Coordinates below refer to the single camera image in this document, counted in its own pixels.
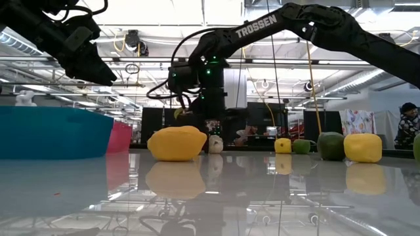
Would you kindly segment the overhead light rail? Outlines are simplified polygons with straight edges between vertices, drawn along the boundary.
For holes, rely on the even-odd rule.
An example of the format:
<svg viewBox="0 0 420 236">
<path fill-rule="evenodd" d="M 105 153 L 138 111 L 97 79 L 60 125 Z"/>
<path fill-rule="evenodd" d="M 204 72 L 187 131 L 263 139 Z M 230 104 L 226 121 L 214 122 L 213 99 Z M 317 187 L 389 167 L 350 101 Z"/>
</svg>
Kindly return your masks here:
<svg viewBox="0 0 420 236">
<path fill-rule="evenodd" d="M 120 69 L 127 64 L 138 64 L 143 69 L 165 69 L 171 65 L 170 58 L 163 57 L 103 57 L 102 61 L 108 64 L 112 69 Z M 35 64 L 39 69 L 57 68 L 58 62 L 52 57 L 46 56 L 0 56 L 0 62 L 17 62 L 19 64 Z M 315 69 L 337 69 L 337 70 L 371 70 L 375 66 L 360 60 L 292 60 L 292 59 L 227 59 L 231 68 L 291 68 L 306 69 L 313 67 Z"/>
</svg>

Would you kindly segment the white garlic bulb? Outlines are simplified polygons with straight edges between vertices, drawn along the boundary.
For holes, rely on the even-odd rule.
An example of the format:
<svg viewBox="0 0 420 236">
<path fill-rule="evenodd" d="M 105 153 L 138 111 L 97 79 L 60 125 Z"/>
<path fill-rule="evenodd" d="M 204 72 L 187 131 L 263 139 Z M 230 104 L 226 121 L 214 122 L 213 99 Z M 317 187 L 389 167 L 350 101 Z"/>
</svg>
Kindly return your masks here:
<svg viewBox="0 0 420 236">
<path fill-rule="evenodd" d="M 220 154 L 223 151 L 224 143 L 220 136 L 210 135 L 209 137 L 209 153 Z"/>
</svg>

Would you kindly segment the pink basket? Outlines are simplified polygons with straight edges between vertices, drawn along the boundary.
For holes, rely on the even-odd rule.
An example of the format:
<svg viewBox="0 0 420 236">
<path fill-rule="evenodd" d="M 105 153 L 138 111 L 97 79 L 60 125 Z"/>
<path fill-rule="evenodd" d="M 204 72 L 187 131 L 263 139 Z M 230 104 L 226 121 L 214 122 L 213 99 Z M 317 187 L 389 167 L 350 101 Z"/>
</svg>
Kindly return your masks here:
<svg viewBox="0 0 420 236">
<path fill-rule="evenodd" d="M 120 153 L 129 150 L 133 128 L 126 123 L 115 121 L 106 153 Z"/>
</svg>

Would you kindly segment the green pepper toy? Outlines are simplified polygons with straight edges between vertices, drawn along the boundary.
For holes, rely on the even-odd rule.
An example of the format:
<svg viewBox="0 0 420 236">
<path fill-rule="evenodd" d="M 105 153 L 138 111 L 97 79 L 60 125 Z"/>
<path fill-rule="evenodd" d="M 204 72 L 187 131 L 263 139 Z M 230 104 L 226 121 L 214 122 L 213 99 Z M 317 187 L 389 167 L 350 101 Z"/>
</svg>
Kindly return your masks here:
<svg viewBox="0 0 420 236">
<path fill-rule="evenodd" d="M 345 137 L 338 132 L 322 132 L 317 141 L 317 150 L 325 161 L 342 161 L 346 155 Z"/>
</svg>

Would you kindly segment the blue basket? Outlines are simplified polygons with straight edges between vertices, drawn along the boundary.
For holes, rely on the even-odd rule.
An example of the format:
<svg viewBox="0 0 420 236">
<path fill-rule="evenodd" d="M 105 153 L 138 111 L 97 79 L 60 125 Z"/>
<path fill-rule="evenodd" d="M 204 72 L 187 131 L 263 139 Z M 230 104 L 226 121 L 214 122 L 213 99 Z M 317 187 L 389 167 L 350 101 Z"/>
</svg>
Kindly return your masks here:
<svg viewBox="0 0 420 236">
<path fill-rule="evenodd" d="M 114 120 L 77 108 L 0 106 L 0 159 L 105 155 Z"/>
</svg>

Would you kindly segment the floral cloth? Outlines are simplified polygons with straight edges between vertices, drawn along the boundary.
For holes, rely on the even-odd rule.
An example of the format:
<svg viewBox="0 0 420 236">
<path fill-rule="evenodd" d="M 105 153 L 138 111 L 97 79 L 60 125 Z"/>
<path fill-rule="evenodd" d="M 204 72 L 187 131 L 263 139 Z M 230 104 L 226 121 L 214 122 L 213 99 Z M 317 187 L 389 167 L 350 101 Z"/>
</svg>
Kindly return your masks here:
<svg viewBox="0 0 420 236">
<path fill-rule="evenodd" d="M 339 111 L 343 135 L 376 134 L 375 116 L 372 111 L 345 109 Z"/>
<path fill-rule="evenodd" d="M 221 122 L 218 120 L 206 120 L 205 126 L 209 135 L 220 135 L 221 134 Z"/>
</svg>

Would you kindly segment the large yellow-orange lemon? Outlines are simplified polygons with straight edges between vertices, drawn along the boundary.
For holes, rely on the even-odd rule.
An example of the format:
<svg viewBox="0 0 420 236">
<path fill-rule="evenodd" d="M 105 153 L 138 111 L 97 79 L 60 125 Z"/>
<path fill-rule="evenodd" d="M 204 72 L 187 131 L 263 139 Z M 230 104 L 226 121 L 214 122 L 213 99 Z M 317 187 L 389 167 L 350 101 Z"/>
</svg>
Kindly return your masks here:
<svg viewBox="0 0 420 236">
<path fill-rule="evenodd" d="M 198 156 L 207 135 L 196 127 L 167 127 L 155 132 L 147 141 L 147 148 L 157 161 L 183 162 Z"/>
</svg>

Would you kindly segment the red equipment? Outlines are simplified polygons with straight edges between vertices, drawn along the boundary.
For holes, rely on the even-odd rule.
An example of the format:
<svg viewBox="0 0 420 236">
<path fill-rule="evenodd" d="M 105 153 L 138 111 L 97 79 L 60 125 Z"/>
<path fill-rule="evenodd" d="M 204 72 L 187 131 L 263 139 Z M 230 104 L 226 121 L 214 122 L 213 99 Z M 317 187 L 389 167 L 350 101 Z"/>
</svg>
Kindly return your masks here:
<svg viewBox="0 0 420 236">
<path fill-rule="evenodd" d="M 303 123 L 295 124 L 289 129 L 289 137 L 291 143 L 295 140 L 304 140 L 305 138 L 305 127 Z"/>
</svg>

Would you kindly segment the white cloth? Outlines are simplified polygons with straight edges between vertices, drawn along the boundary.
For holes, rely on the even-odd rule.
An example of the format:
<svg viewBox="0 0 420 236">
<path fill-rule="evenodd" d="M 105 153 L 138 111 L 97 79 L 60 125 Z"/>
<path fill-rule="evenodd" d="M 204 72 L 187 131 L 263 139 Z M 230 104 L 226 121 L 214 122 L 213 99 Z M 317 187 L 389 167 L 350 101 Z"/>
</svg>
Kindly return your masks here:
<svg viewBox="0 0 420 236">
<path fill-rule="evenodd" d="M 388 146 L 394 145 L 398 132 L 400 115 L 389 110 L 375 112 L 375 128 L 377 134 L 383 135 Z"/>
</svg>

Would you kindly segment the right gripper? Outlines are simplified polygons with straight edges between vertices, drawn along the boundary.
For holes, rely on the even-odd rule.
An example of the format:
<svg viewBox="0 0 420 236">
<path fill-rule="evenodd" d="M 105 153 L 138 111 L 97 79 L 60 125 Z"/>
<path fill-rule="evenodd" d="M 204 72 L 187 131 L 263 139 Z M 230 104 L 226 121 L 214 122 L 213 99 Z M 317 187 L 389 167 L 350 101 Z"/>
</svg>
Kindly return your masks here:
<svg viewBox="0 0 420 236">
<path fill-rule="evenodd" d="M 224 58 L 212 58 L 200 67 L 198 70 L 200 94 L 199 98 L 196 98 L 188 107 L 187 125 L 196 127 L 200 131 L 206 131 L 203 105 L 208 110 L 225 109 L 227 93 L 224 91 L 224 69 L 229 67 L 229 63 Z M 226 109 L 220 117 L 220 137 L 224 144 L 228 143 L 233 119 L 233 109 Z"/>
</svg>

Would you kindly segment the white lumpy object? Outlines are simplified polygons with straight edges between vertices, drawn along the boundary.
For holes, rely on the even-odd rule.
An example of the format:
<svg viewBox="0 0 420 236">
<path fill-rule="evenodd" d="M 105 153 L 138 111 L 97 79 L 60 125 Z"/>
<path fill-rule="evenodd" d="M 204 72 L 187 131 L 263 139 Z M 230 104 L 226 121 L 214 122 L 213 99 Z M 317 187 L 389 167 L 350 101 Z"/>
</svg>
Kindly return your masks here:
<svg viewBox="0 0 420 236">
<path fill-rule="evenodd" d="M 35 96 L 32 90 L 21 90 L 16 96 L 15 106 L 36 107 L 37 104 L 32 101 Z"/>
</svg>

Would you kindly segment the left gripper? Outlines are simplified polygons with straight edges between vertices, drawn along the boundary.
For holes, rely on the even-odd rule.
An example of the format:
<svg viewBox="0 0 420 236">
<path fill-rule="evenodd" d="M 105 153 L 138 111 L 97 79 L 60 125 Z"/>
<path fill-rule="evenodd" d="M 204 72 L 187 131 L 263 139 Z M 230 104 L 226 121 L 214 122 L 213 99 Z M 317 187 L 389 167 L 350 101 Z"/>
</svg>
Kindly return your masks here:
<svg viewBox="0 0 420 236">
<path fill-rule="evenodd" d="M 65 21 L 53 20 L 49 54 L 58 60 L 66 75 L 104 86 L 117 79 L 98 55 L 95 43 L 100 34 L 92 16 L 73 16 Z"/>
</svg>

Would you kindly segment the yellow lemon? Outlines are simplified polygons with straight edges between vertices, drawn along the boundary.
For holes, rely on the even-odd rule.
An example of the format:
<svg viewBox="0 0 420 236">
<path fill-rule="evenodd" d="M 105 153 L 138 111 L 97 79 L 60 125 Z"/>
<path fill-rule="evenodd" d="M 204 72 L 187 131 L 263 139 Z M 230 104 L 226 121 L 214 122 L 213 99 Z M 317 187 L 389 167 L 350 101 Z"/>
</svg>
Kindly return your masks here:
<svg viewBox="0 0 420 236">
<path fill-rule="evenodd" d="M 278 138 L 274 142 L 274 149 L 276 153 L 290 154 L 292 152 L 292 142 L 289 138 Z"/>
<path fill-rule="evenodd" d="M 349 134 L 344 139 L 346 157 L 359 163 L 377 163 L 382 158 L 382 140 L 376 134 Z"/>
</svg>

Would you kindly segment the green lime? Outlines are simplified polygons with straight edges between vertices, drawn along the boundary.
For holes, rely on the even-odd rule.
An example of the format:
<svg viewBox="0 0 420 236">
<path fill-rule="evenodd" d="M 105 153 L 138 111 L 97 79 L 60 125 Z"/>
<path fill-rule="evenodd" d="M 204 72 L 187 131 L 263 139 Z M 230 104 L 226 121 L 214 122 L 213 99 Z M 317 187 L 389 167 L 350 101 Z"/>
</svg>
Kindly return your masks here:
<svg viewBox="0 0 420 236">
<path fill-rule="evenodd" d="M 292 150 L 296 154 L 306 155 L 310 152 L 310 148 L 311 148 L 310 140 L 297 139 L 292 143 Z"/>
<path fill-rule="evenodd" d="M 420 163 L 420 133 L 417 134 L 413 140 L 413 156 L 415 160 Z"/>
</svg>

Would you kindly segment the silver ventilation duct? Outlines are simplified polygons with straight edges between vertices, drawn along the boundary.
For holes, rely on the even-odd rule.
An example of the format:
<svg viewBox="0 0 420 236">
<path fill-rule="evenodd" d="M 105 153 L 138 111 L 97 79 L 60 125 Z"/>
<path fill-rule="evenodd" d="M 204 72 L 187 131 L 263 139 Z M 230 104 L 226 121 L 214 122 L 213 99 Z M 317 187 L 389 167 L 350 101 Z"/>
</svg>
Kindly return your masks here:
<svg viewBox="0 0 420 236">
<path fill-rule="evenodd" d="M 392 78 L 393 75 L 387 73 L 381 69 L 375 69 L 373 71 L 360 72 L 344 81 L 343 85 L 338 87 L 330 87 L 325 93 L 326 96 L 332 96 L 338 93 L 349 93 L 354 92 L 363 88 L 366 88 L 375 83 Z"/>
</svg>

